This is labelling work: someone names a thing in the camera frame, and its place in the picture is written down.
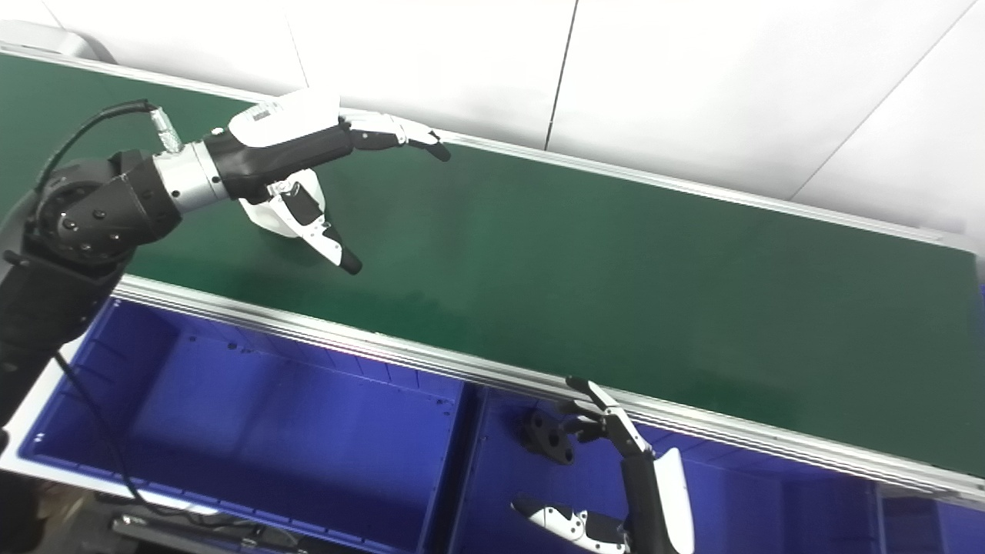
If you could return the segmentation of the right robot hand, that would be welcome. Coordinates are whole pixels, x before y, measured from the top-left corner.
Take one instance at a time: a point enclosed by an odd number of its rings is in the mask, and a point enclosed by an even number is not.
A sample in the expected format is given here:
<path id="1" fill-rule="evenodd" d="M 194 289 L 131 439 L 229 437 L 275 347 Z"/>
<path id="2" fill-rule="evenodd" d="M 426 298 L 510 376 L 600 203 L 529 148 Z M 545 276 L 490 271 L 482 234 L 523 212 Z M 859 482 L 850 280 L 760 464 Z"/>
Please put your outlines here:
<path id="1" fill-rule="evenodd" d="M 573 375 L 564 382 L 590 401 L 559 403 L 559 412 L 576 415 L 562 424 L 562 432 L 583 444 L 611 442 L 620 455 L 627 517 L 576 511 L 562 502 L 524 496 L 517 496 L 510 508 L 539 529 L 591 553 L 696 551 L 692 502 L 679 449 L 658 455 L 626 410 L 598 383 Z"/>

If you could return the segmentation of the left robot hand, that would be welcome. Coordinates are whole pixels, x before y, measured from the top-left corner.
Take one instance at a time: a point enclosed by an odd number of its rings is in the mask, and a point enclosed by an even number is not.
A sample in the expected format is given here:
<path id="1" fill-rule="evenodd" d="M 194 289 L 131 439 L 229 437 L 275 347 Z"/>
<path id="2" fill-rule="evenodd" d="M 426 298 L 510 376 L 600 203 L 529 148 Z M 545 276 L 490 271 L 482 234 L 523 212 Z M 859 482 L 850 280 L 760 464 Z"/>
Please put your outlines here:
<path id="1" fill-rule="evenodd" d="M 340 98 L 306 88 L 232 116 L 204 145 L 230 199 L 275 234 L 301 239 L 345 272 L 362 270 L 318 196 L 316 168 L 356 151 L 414 147 L 447 162 L 432 127 L 394 115 L 342 108 Z"/>

